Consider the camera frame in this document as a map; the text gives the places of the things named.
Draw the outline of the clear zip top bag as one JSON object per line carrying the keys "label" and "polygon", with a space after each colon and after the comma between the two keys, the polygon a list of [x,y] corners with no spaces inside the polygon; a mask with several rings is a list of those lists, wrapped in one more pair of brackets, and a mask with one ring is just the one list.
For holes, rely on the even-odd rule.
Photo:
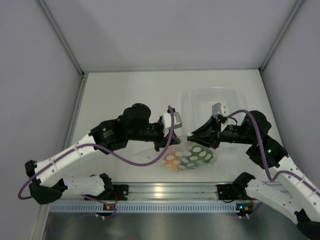
{"label": "clear zip top bag", "polygon": [[169,146],[165,154],[153,167],[181,172],[194,170],[216,162],[217,154],[211,148],[187,140],[186,135],[178,137],[180,144]]}

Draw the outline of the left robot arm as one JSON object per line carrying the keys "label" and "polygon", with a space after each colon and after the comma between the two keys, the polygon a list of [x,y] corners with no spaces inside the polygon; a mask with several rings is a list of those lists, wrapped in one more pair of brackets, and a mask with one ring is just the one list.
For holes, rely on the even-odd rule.
{"label": "left robot arm", "polygon": [[[22,186],[28,188],[29,198],[46,205],[62,197],[82,196],[102,202],[115,199],[112,179],[106,174],[74,177],[69,173],[102,153],[136,167],[148,167],[159,161],[171,145],[180,144],[174,130],[182,127],[180,114],[171,106],[157,122],[150,122],[151,110],[142,103],[126,108],[116,119],[105,120],[82,139],[46,160],[29,160],[25,172],[29,179]],[[115,152],[127,147],[129,141],[150,142],[159,155],[147,163],[128,160]]]}

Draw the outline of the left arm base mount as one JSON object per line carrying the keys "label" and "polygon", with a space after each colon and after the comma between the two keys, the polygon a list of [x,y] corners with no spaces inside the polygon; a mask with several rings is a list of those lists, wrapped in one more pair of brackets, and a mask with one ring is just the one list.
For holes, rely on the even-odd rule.
{"label": "left arm base mount", "polygon": [[129,185],[127,184],[114,184],[113,192],[109,196],[109,200],[127,201],[129,195]]}

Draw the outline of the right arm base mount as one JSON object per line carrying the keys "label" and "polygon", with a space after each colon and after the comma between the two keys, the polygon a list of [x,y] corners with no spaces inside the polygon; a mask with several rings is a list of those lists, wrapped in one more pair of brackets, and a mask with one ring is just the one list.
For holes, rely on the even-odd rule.
{"label": "right arm base mount", "polygon": [[218,199],[222,201],[248,200],[248,196],[244,190],[234,184],[218,184]]}

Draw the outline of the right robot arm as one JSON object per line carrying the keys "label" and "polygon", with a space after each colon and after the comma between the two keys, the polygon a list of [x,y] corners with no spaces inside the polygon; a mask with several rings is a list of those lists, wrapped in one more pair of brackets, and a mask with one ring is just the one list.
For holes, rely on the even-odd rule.
{"label": "right robot arm", "polygon": [[280,182],[284,194],[248,172],[228,184],[219,199],[258,200],[290,219],[309,240],[320,238],[320,190],[300,171],[288,151],[268,135],[265,115],[257,110],[237,110],[228,116],[214,112],[187,140],[217,149],[220,143],[244,144],[249,159],[262,168],[270,182]]}

